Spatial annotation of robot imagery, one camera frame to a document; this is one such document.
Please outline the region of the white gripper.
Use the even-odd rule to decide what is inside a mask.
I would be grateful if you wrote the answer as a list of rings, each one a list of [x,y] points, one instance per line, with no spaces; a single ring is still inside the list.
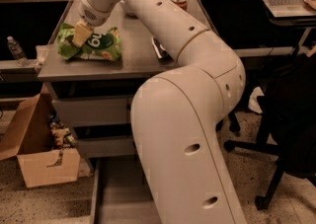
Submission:
[[[94,28],[101,26],[111,15],[112,4],[103,4],[94,6],[88,0],[81,0],[78,8],[80,18],[75,25],[73,44],[82,47],[87,39],[92,35]]]

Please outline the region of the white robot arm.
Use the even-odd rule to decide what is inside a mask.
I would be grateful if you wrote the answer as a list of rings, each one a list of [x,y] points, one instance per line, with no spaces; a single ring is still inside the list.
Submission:
[[[178,65],[148,79],[131,104],[134,142],[162,224],[247,224],[216,135],[245,88],[241,59],[171,0],[82,0],[76,36],[87,38],[118,1]]]

